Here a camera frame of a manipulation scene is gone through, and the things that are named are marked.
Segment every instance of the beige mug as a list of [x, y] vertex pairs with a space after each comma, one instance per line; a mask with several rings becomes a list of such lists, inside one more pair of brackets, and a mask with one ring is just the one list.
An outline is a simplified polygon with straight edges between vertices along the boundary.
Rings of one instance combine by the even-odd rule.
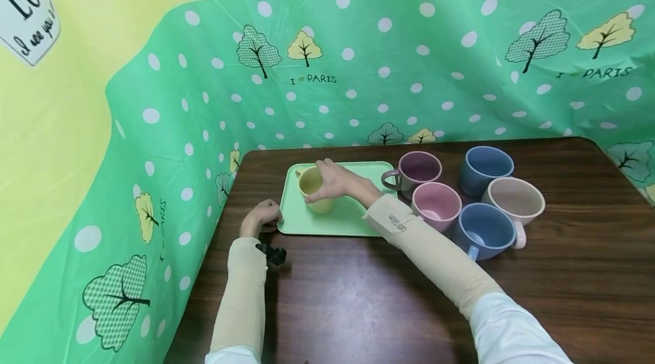
[[[307, 196], [318, 191], [323, 186], [323, 178], [318, 170], [318, 167], [311, 166], [306, 169], [297, 169], [296, 177], [298, 178], [298, 189], [305, 199]], [[334, 207], [333, 199], [317, 200], [313, 204], [307, 204], [309, 209], [318, 214], [325, 214], [332, 210]]]

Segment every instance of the wooden table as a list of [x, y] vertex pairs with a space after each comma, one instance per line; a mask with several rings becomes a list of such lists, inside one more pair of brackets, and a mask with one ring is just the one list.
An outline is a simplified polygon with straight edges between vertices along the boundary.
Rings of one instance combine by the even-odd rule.
[[[514, 176], [546, 197], [528, 245], [480, 265], [533, 313], [577, 364], [655, 362], [655, 212], [585, 139], [498, 141]], [[423, 149], [456, 187], [475, 143], [249, 152], [191, 292], [167, 363], [203, 363], [227, 280], [227, 253], [246, 213], [279, 201], [294, 163], [386, 160]], [[288, 261], [269, 268], [263, 363], [475, 363], [469, 324], [380, 238], [266, 235]]]

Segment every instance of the tree print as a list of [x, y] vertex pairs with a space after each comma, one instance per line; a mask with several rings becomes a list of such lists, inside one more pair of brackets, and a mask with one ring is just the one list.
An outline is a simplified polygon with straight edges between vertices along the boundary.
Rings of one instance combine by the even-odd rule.
[[289, 45], [287, 54], [293, 60], [304, 59], [307, 67], [309, 67], [309, 59], [323, 57], [323, 53], [320, 47], [314, 43], [314, 39], [302, 30], [298, 32], [296, 38]]
[[268, 78], [264, 67], [274, 67], [283, 60], [274, 45], [270, 45], [266, 36], [257, 32], [250, 24], [244, 26], [244, 36], [237, 48], [239, 63], [251, 68], [261, 68], [264, 78]]
[[650, 176], [648, 162], [653, 141], [642, 143], [620, 143], [607, 148], [607, 155], [629, 178], [638, 182], [646, 182]]
[[600, 27], [588, 32], [578, 43], [579, 49], [594, 49], [594, 57], [598, 58], [600, 49], [618, 46], [632, 40], [635, 29], [632, 28], [632, 18], [627, 12], [619, 13]]
[[528, 72], [533, 59], [551, 57], [566, 49], [569, 33], [565, 31], [566, 19], [559, 10], [549, 11], [539, 24], [523, 33], [507, 51], [505, 59], [510, 63], [526, 61], [523, 74]]
[[119, 351], [130, 334], [139, 307], [150, 307], [150, 300], [142, 299], [146, 269], [146, 256], [134, 255], [126, 264], [110, 266], [107, 273], [86, 285], [82, 302], [93, 312], [96, 334], [105, 350]]
[[369, 135], [368, 142], [374, 145], [388, 145], [397, 144], [404, 139], [405, 136], [398, 131], [398, 128], [393, 123], [385, 122]]

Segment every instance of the mug handle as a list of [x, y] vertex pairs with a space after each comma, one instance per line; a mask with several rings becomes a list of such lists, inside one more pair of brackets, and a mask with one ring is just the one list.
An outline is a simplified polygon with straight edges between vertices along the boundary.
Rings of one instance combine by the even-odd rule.
[[516, 242], [514, 242], [512, 248], [522, 249], [528, 241], [528, 238], [525, 235], [525, 227], [523, 227], [523, 223], [518, 221], [514, 222], [514, 230], [516, 230]]
[[392, 189], [393, 191], [400, 191], [400, 185], [394, 185], [389, 182], [387, 182], [387, 179], [391, 177], [398, 177], [400, 175], [400, 170], [399, 169], [393, 169], [392, 171], [387, 171], [382, 174], [382, 184], [389, 188]]

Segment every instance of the ceramic mug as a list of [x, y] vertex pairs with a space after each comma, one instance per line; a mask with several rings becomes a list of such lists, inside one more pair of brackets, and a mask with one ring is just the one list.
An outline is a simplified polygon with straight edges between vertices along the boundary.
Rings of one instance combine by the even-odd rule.
[[525, 247], [525, 225], [546, 209], [544, 195], [533, 184], [522, 179], [504, 177], [494, 179], [487, 187], [482, 201], [502, 210], [514, 222], [516, 243], [514, 249]]
[[473, 260], [491, 259], [516, 242], [516, 229], [500, 209], [475, 202], [460, 212], [453, 242]]
[[[382, 174], [385, 187], [402, 193], [411, 199], [414, 189], [422, 183], [435, 182], [440, 176], [443, 166], [436, 156], [420, 150], [408, 152], [400, 157], [398, 168]], [[390, 177], [396, 177], [396, 184], [387, 182]]]
[[514, 161], [506, 152], [494, 147], [473, 147], [466, 152], [460, 169], [460, 191], [479, 199], [492, 180], [508, 177], [513, 171]]
[[[321, 177], [318, 167], [311, 166], [306, 169], [297, 169], [296, 177], [298, 178], [298, 189], [305, 199], [307, 196], [318, 191], [323, 186], [323, 178]], [[334, 207], [333, 199], [317, 200], [313, 204], [307, 204], [309, 209], [315, 213], [324, 214], [328, 213]]]
[[462, 200], [448, 185], [428, 182], [414, 190], [411, 209], [419, 219], [438, 231], [444, 231], [462, 210]]

